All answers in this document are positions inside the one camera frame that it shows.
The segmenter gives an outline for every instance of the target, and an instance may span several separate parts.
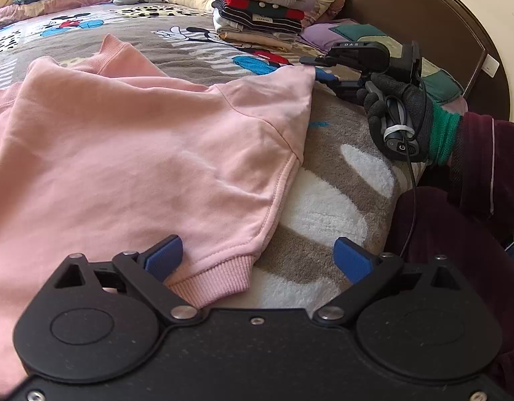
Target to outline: person's leg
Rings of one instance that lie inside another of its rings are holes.
[[[514,395],[514,262],[480,223],[447,202],[444,191],[432,187],[416,191],[416,226],[404,258],[424,263],[444,254],[463,273],[502,327],[504,340],[493,377]],[[408,191],[396,204],[386,252],[400,253],[412,215],[413,194]]]

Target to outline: person's arm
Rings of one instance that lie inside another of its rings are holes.
[[[451,160],[449,198],[478,218],[514,229],[514,123],[466,113]]]

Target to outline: green glove cuff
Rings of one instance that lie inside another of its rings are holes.
[[[433,163],[444,166],[454,149],[457,127],[461,116],[449,113],[439,104],[433,103],[433,125],[431,127],[430,152]]]

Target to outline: clothing label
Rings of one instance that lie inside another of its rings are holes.
[[[488,73],[491,78],[494,78],[499,66],[500,62],[496,60],[493,56],[488,54],[487,57],[485,57],[485,62],[483,62],[483,66],[481,67],[481,69]]]
[[[266,16],[258,15],[256,13],[253,14],[253,21],[261,21],[261,22],[269,22],[272,24],[274,20],[272,18],[267,18]]]

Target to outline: brown headboard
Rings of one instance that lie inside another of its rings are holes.
[[[346,0],[337,18],[374,25],[401,43],[418,41],[422,55],[463,86],[470,111],[509,120],[503,65],[494,78],[481,70],[487,54],[502,60],[481,23],[459,0]]]

